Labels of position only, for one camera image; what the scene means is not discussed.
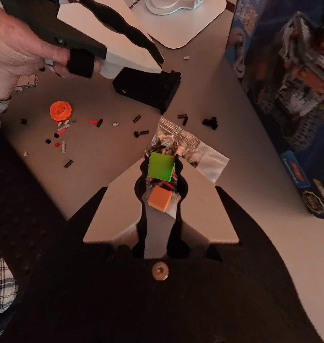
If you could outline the white booklet stand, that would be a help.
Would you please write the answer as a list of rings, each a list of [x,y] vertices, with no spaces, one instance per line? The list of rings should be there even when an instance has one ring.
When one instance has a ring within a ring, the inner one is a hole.
[[[145,0],[132,11],[148,34],[169,49],[190,42],[226,8],[225,0]]]

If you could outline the green foam cube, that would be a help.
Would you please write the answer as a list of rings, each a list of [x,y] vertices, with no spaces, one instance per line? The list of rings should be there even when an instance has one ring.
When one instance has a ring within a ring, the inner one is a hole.
[[[170,182],[175,167],[175,156],[152,152],[148,163],[148,177]]]

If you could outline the person's left hand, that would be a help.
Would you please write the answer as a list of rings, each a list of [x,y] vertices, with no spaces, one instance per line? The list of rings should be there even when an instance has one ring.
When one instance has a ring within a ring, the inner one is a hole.
[[[62,78],[79,78],[67,69],[68,49],[41,40],[0,7],[0,101],[10,99],[19,77],[36,74],[46,59],[53,61],[53,70]]]

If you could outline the black perforated building plate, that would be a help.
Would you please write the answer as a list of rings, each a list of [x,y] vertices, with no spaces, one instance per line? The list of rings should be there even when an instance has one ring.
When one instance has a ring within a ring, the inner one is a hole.
[[[127,67],[112,82],[117,93],[158,109],[161,115],[169,108],[180,83],[180,72],[156,74]]]

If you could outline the orange gear wheel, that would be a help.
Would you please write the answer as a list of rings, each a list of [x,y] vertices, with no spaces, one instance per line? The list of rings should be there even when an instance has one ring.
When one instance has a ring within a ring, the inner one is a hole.
[[[71,105],[65,101],[54,102],[49,109],[51,118],[58,122],[67,120],[71,116],[71,112]]]

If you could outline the orange foam cube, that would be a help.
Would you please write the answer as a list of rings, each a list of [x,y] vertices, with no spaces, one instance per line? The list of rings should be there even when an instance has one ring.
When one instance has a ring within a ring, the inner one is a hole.
[[[165,212],[172,198],[172,192],[160,186],[155,186],[147,200],[150,207]]]

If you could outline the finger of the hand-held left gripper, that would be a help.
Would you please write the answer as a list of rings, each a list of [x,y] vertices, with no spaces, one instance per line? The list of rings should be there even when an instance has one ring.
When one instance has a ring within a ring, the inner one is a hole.
[[[147,50],[134,46],[122,35],[106,28],[80,2],[60,3],[60,5],[57,18],[105,45],[107,48],[106,61],[124,68],[161,73],[162,65],[158,65]]]
[[[80,4],[90,10],[106,28],[122,35],[134,46],[147,50],[158,65],[163,65],[164,58],[157,46],[125,2],[81,0]]]

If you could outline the black perforated pad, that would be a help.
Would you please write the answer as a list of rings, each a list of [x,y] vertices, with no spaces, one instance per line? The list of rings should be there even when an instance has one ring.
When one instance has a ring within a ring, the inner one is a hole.
[[[45,289],[68,289],[68,222],[0,133],[0,256],[27,286],[32,275]]]

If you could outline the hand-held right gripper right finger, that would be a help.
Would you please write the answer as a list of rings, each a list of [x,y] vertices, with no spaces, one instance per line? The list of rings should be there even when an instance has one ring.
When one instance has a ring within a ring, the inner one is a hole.
[[[179,155],[175,156],[175,223],[170,231],[166,252],[171,259],[221,259],[216,246],[236,246],[238,235],[225,210],[215,185]]]

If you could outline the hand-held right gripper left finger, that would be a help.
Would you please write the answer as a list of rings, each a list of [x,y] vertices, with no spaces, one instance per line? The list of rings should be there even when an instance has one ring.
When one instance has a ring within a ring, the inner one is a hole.
[[[144,258],[147,216],[142,197],[147,190],[148,164],[148,157],[141,158],[109,184],[84,243],[104,243],[114,250],[126,245],[133,257]]]

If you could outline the blue robot kit box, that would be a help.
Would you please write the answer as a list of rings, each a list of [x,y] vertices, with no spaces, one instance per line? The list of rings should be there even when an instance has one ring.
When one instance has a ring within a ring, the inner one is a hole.
[[[237,1],[225,57],[307,210],[324,219],[324,0]]]

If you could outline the clear plastic parts bag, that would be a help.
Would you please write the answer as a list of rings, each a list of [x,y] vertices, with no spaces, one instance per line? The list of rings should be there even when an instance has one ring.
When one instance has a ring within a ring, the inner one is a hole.
[[[229,158],[164,117],[160,119],[144,155],[150,157],[152,152],[172,157],[178,154],[213,184],[229,161]]]

